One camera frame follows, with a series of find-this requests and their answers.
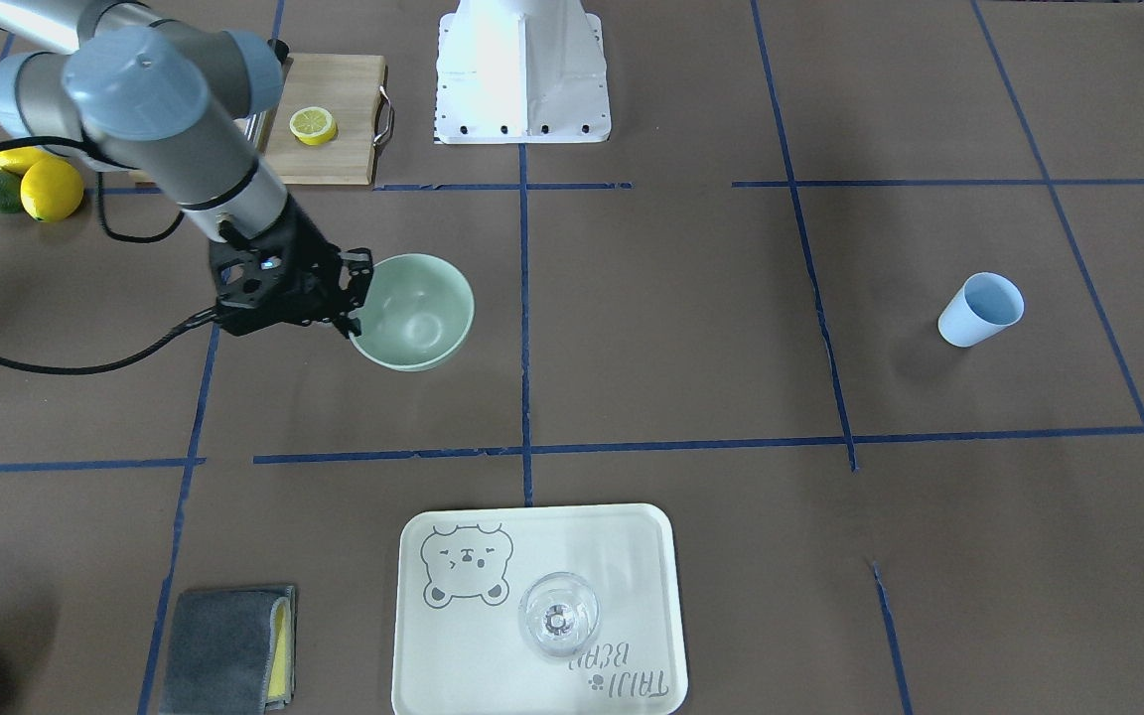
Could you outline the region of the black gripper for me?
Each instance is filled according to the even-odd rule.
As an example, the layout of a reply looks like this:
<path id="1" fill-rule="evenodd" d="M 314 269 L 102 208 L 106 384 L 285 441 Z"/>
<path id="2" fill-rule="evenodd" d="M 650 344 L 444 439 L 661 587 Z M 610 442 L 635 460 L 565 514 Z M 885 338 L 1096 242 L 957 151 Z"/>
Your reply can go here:
<path id="1" fill-rule="evenodd" d="M 259 235 L 243 235 L 232 220 L 217 229 L 210 272 L 220 329 L 245 336 L 278 323 L 331 323 L 347 340 L 362 336 L 358 309 L 375 275 L 367 248 L 339 251 L 297 204 Z"/>

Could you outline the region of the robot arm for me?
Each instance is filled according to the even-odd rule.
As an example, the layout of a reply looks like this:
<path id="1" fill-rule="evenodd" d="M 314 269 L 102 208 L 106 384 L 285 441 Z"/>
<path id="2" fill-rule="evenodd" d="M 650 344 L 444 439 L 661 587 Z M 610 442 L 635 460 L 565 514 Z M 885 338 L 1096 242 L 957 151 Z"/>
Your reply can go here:
<path id="1" fill-rule="evenodd" d="M 95 169 L 144 172 L 210 240 L 222 329 L 359 334 L 370 254 L 327 241 L 236 125 L 280 103 L 271 43 L 140 1 L 0 1 L 0 31 L 35 45 L 0 63 L 3 130 Z"/>

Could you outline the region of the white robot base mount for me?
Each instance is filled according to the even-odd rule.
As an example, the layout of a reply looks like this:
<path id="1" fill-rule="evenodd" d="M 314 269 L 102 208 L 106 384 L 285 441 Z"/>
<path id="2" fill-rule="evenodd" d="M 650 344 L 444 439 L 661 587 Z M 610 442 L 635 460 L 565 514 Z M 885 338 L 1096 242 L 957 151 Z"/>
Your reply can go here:
<path id="1" fill-rule="evenodd" d="M 594 144 L 612 135 L 598 15 L 580 1 L 460 1 L 437 32 L 432 140 Z"/>

